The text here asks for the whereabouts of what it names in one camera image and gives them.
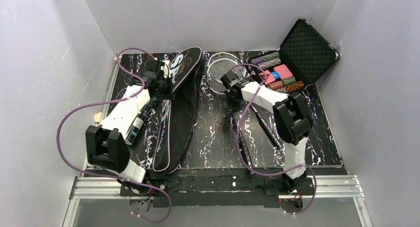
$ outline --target badminton racket bag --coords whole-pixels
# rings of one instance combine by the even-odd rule
[[[198,106],[198,87],[204,69],[202,50],[180,52],[170,66],[172,97],[162,100],[153,170],[173,172],[188,148]]]

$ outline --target white enclosure wall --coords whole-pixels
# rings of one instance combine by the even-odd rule
[[[85,0],[0,0],[0,226],[61,226],[77,173],[58,154],[56,129],[103,99],[113,58]],[[64,153],[79,167],[98,110],[64,126]]]
[[[320,30],[335,1],[86,0],[114,53],[273,50],[300,16]]]
[[[338,0],[322,34],[342,58],[318,83],[374,226],[419,226],[420,0]]]

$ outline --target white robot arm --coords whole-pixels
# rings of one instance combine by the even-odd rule
[[[238,79],[235,73],[228,72],[221,81],[228,89],[226,96],[229,102],[249,102],[260,87],[258,82]],[[291,95],[275,92],[261,87],[253,100],[268,111],[273,112],[277,132],[285,141],[284,169],[305,164],[305,147],[313,121],[310,110],[303,97],[294,93]],[[294,190],[306,179],[306,168],[300,167],[283,175],[283,185],[288,190]]]
[[[120,102],[98,126],[86,130],[88,162],[128,180],[147,183],[149,173],[130,160],[128,145],[132,145],[158,96],[171,92],[169,61],[150,61],[143,71],[144,90],[137,96]],[[130,84],[123,98],[138,92],[141,86]],[[139,192],[148,188],[136,187]]]

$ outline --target black table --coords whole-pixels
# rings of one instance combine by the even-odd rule
[[[203,53],[207,59],[213,53]],[[231,52],[242,61],[264,52]],[[153,54],[158,59],[172,60],[176,54]],[[134,73],[139,73],[149,58],[144,54],[123,55],[121,64]],[[132,78],[118,72],[112,99],[121,98]],[[306,148],[306,163],[313,166],[342,166],[341,158],[331,134],[325,111],[315,85],[307,86],[301,94],[306,98],[308,107],[314,119],[313,131],[310,132]],[[256,106],[260,114],[271,125],[274,125],[273,116],[266,110]],[[235,118],[241,113],[234,113],[227,108],[226,100],[212,94],[203,77],[200,85],[200,104],[197,110],[197,120],[188,151],[183,157],[180,169],[229,169],[244,168],[239,161],[234,147]],[[142,167],[151,168],[153,154],[158,136],[158,123],[160,114],[152,111],[145,127],[139,134],[131,148],[131,159]],[[283,166],[284,150],[278,150],[268,140],[260,128],[258,120],[251,111],[246,114],[246,123],[242,129],[251,159],[258,168],[280,168]]]

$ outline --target case lid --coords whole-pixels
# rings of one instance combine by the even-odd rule
[[[339,58],[339,53],[304,18],[296,21],[284,39],[280,54],[296,66],[305,84],[316,82]]]

